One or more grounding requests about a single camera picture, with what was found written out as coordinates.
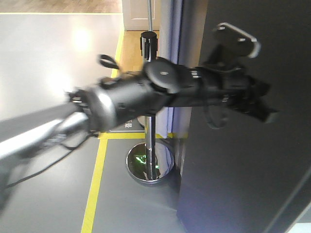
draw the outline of wooden floor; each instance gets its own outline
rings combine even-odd
[[[125,31],[119,64],[123,71],[136,71],[142,67],[140,34],[143,31]]]
[[[0,0],[0,12],[122,13],[121,0]]]

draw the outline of silver joint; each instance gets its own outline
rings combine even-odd
[[[229,99],[229,95],[224,95],[224,97],[223,97],[223,103],[226,103],[226,102],[228,102],[228,99]]]
[[[198,71],[197,70],[192,70],[191,71],[191,75],[194,79],[198,79],[200,78],[200,75],[198,74]]]

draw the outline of robotic arm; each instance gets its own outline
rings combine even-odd
[[[0,209],[15,166],[79,131],[105,132],[165,106],[204,106],[212,128],[225,125],[226,109],[272,122],[277,111],[261,99],[269,85],[247,75],[238,62],[240,56],[258,53],[257,41],[227,23],[218,25],[215,34],[220,43],[201,67],[187,68],[158,58],[141,71],[106,77],[93,87],[70,93],[70,103],[0,122]],[[245,44],[231,45],[226,38]],[[114,62],[109,66],[117,67]],[[212,105],[222,108],[220,125],[209,114]]]

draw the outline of metal pole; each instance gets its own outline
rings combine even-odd
[[[152,6],[151,0],[148,0],[148,22],[149,31],[152,32]],[[151,43],[149,44],[149,60],[151,62],[155,56],[152,54],[156,51],[152,51]],[[156,117],[146,116],[145,117],[145,145],[146,145],[146,171],[149,179],[156,179]]]
[[[151,5],[151,0],[148,0],[148,22],[149,22],[149,31],[152,31],[152,5]]]
[[[149,31],[140,38],[143,62],[156,59],[157,35],[152,31],[152,6],[148,0]],[[130,175],[143,183],[157,183],[171,171],[174,157],[163,144],[156,143],[156,116],[145,117],[145,143],[135,145],[126,157]]]
[[[155,32],[141,34],[142,61],[156,59],[157,35]],[[146,173],[149,180],[156,180],[156,116],[145,116]]]

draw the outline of black cable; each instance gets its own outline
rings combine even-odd
[[[69,149],[70,151],[68,153],[66,153],[65,155],[63,155],[62,157],[60,157],[59,159],[57,159],[55,162],[51,163],[50,165],[48,165],[47,167],[45,167],[44,169],[32,174],[32,175],[29,175],[29,176],[26,176],[16,182],[13,182],[11,184],[8,184],[6,187],[7,188],[11,188],[11,187],[14,187],[15,185],[19,184],[19,183],[22,183],[26,180],[29,180],[37,175],[40,175],[41,173],[45,172],[46,170],[50,169],[52,166],[54,166],[55,164],[58,164],[60,161],[62,161],[63,159],[65,159],[67,156],[69,156],[71,153],[73,153],[76,149],[78,149],[79,147],[82,146],[83,143],[85,143],[90,137],[92,136],[92,134],[89,134],[85,137],[85,139],[83,139],[82,142],[80,142],[76,147],[67,147],[67,149]]]

